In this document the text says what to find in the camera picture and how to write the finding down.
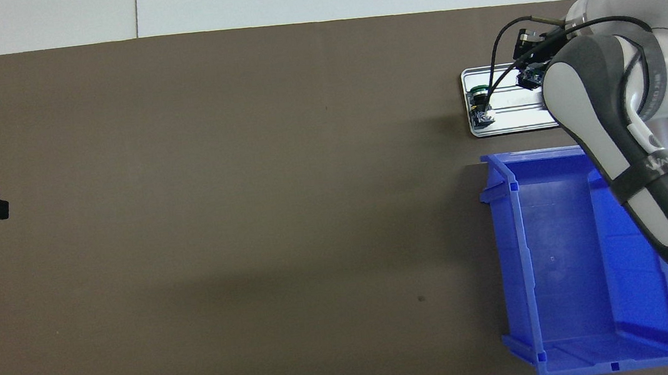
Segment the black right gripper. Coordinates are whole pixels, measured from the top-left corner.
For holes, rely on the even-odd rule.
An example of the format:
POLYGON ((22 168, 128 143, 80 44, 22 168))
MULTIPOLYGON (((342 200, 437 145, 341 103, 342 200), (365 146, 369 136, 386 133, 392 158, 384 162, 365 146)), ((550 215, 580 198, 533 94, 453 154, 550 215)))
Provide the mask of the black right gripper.
POLYGON ((536 47, 538 50, 537 63, 549 63, 552 58, 561 51, 563 47, 571 40, 571 35, 564 35, 564 31, 552 31, 538 33, 535 30, 521 28, 516 37, 513 59, 518 60, 524 54, 528 54, 531 49, 536 47))

